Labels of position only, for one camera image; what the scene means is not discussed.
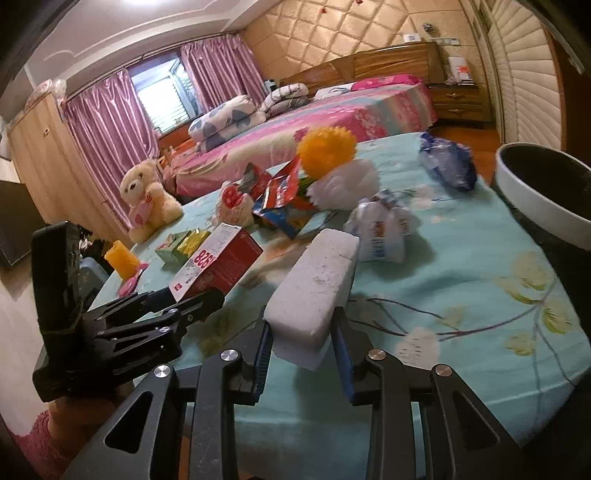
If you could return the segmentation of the green carton box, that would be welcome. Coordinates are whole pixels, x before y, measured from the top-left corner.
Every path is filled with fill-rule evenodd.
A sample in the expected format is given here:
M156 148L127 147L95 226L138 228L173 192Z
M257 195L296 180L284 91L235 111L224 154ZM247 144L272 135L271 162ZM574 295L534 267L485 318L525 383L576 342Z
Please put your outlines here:
M171 233L155 249L155 253L165 264L184 263L210 234L207 230L198 229Z

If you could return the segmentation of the white foam block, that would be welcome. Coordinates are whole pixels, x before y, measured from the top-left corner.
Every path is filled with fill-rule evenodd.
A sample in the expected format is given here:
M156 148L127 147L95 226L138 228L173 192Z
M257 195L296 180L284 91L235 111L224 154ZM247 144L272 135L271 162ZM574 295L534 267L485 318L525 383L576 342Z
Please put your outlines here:
M335 229L315 236L263 310L273 332L273 352L287 362L317 370L329 348L335 308L346 305L360 239Z

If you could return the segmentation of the red white carton box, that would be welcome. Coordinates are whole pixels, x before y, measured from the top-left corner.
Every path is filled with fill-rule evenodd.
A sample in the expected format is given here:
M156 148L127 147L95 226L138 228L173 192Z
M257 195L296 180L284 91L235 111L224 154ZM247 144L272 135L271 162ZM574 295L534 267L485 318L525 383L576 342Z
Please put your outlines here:
M174 275L168 288L176 302L212 288L226 295L262 253L263 248L245 228L222 223Z

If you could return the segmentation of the red white wrapper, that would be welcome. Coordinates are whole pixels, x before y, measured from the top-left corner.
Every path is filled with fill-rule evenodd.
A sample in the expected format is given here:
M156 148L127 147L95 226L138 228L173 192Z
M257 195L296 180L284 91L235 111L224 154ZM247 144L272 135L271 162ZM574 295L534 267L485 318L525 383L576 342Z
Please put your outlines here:
M224 223L242 228L252 226L254 223L252 217L253 205L254 201L249 193L240 192L238 185L225 181L221 186L216 202L214 224Z

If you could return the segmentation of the red snack bag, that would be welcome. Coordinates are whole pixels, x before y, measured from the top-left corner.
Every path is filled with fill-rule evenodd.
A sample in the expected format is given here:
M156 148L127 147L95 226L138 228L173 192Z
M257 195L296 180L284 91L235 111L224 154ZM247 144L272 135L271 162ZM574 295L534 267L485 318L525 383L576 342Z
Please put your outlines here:
M249 163L238 190L248 193L254 201L252 216L260 226L277 229L294 240L317 208L308 199L312 179L301 175L301 159L295 157L271 175Z

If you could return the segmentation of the white foam fruit net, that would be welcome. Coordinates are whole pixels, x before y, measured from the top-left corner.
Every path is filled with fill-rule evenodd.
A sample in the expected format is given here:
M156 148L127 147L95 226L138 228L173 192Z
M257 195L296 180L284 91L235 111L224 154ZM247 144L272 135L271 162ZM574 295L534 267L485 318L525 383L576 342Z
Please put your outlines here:
M320 210L352 211L363 198L380 190L380 175L374 163L355 159L332 169L308 187L311 203Z

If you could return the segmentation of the blue plastic bag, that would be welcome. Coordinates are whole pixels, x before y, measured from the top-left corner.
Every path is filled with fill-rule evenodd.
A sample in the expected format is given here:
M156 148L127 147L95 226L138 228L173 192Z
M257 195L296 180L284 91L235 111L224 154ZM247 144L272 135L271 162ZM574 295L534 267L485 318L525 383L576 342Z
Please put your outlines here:
M464 144L424 132L420 136L419 159L424 168L446 187L470 192L476 186L478 175L472 150Z

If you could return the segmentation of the white trash bin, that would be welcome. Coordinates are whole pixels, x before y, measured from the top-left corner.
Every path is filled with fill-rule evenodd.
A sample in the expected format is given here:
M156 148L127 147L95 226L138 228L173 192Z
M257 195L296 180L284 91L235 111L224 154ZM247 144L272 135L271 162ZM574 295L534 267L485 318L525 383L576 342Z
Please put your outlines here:
M590 167L547 146L513 142L496 152L495 181L530 221L562 241L590 249Z

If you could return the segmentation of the pink curtain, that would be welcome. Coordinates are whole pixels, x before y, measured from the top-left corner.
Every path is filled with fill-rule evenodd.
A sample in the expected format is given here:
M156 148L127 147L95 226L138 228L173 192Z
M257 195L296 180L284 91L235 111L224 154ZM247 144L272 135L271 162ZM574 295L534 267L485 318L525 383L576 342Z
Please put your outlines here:
M123 229L129 206L119 194L124 175L158 153L152 123L123 69L66 101L63 115L108 209Z
M204 112L239 95L249 96L256 105L266 98L252 50L238 34L185 43L180 57Z

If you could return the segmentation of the blue heart folded quilt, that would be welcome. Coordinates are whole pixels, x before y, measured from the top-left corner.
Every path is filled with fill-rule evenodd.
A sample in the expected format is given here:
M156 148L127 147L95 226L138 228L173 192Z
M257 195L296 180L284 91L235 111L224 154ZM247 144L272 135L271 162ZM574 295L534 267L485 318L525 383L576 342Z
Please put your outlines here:
M266 121L266 113L247 95L239 95L195 119L189 137L199 153L206 153Z

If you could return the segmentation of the right pink curtain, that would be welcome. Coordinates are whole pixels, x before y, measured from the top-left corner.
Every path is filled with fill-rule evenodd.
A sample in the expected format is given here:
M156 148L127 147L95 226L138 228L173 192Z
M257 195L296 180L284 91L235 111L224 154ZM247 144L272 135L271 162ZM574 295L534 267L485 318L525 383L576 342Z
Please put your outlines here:
M185 43L180 57L204 112L239 95L249 96L256 105L266 98L252 50L238 34Z

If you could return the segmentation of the pink floral bed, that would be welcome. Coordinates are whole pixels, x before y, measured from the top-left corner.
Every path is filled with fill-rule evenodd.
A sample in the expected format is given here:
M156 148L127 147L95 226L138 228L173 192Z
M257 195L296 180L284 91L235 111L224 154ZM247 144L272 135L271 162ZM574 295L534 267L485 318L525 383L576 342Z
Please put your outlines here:
M242 177L249 163L267 169L290 161L311 130L345 127L363 142L421 132L437 120L426 85L391 84L322 99L283 113L206 153L195 147L179 153L163 170L172 195L198 198L226 180Z

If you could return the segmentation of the wooden nightstand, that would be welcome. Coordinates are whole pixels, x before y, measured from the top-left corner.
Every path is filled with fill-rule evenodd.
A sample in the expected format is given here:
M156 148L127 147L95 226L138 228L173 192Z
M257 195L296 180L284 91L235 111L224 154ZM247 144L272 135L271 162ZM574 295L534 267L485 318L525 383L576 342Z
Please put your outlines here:
M456 122L492 121L490 100L477 85L427 85L439 119Z

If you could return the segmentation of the pink pillow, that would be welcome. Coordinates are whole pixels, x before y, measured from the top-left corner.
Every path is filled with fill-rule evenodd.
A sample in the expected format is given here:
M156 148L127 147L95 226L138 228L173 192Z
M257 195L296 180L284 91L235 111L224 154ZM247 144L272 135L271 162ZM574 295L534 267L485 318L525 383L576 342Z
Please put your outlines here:
M363 91L376 89L390 85L417 85L422 84L421 78L412 74L394 74L382 77L374 77L356 81L353 83L351 91Z

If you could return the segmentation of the white bag on nightstand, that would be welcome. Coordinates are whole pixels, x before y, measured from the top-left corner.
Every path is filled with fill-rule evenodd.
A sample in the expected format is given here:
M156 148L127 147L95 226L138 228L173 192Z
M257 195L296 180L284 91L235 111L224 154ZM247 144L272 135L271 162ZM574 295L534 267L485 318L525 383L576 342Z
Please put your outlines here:
M462 56L450 56L448 58L451 78L450 81L457 85L473 85L474 79L472 77L468 61Z

